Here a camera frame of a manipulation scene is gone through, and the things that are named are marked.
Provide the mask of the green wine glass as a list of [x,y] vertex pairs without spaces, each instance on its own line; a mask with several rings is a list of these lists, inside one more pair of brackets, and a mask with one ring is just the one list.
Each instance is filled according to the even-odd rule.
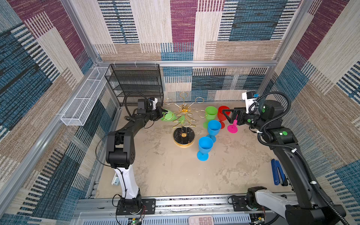
[[182,123],[185,120],[185,116],[180,112],[172,112],[170,110],[167,110],[167,112],[163,112],[163,117],[161,118],[161,120],[165,122]]
[[205,112],[206,112],[206,117],[205,117],[206,122],[203,123],[203,127],[207,129],[209,121],[216,119],[218,114],[218,109],[214,106],[208,106],[206,107]]

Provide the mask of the pink wine glass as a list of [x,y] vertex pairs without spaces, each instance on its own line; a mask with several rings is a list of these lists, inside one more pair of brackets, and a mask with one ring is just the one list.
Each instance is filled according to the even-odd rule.
[[227,130],[232,133],[232,134],[236,134],[238,132],[238,128],[237,128],[237,122],[238,122],[238,115],[235,113],[232,113],[231,117],[229,117],[227,120],[230,123],[230,125],[228,125]]

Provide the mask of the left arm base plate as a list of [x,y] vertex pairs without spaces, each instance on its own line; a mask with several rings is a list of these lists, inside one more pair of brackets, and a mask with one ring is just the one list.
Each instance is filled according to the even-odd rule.
[[116,207],[116,216],[155,214],[156,199],[121,199]]

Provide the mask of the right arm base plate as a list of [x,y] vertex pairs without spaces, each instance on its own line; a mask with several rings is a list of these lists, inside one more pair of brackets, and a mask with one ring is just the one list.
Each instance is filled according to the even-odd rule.
[[257,211],[270,212],[271,211],[270,209],[264,206],[259,206],[256,208],[248,207],[246,203],[246,196],[231,195],[227,198],[227,202],[233,207],[233,210],[235,212],[257,212]]

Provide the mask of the red wine glass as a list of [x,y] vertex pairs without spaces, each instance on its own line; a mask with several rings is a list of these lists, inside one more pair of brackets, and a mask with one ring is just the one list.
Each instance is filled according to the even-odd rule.
[[230,115],[230,112],[225,112],[225,113],[223,113],[223,111],[224,110],[228,110],[229,109],[229,107],[227,107],[227,106],[220,106],[219,108],[218,108],[218,113],[217,113],[217,118],[218,118],[218,120],[219,120],[219,122],[220,122],[220,124],[221,124],[221,129],[224,129],[225,128],[225,123],[224,123],[224,121],[226,121],[227,120],[227,117],[225,116],[225,114],[226,115]]

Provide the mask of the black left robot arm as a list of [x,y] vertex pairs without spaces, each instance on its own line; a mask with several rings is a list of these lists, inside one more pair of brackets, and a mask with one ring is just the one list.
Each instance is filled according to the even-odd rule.
[[136,157],[134,137],[148,121],[155,122],[162,117],[161,104],[156,97],[139,99],[137,109],[127,117],[127,124],[107,136],[106,162],[116,172],[122,189],[117,205],[120,213],[135,215],[143,211],[140,188],[132,166]]

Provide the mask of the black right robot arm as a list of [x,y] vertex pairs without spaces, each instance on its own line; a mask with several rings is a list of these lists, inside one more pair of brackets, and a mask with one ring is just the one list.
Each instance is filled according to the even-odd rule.
[[286,107],[278,101],[266,100],[259,114],[244,107],[222,111],[230,123],[256,129],[259,143],[274,152],[297,197],[292,202],[263,186],[251,187],[247,190],[247,207],[251,210],[268,208],[290,225],[335,225],[338,222],[347,225],[344,207],[335,204],[324,192],[305,160],[293,131],[282,126],[282,118],[290,108],[289,100]]

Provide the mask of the blue wine glass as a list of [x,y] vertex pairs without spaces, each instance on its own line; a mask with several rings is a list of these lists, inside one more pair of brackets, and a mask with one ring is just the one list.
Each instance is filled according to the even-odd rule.
[[216,142],[216,135],[221,130],[221,123],[217,120],[211,120],[208,122],[208,135],[207,137],[210,138],[214,143]]
[[212,150],[213,144],[214,144],[214,142],[212,141],[212,139],[207,136],[204,136],[199,139],[199,142],[198,142],[199,151],[197,153],[197,158],[200,161],[208,160],[209,152]]

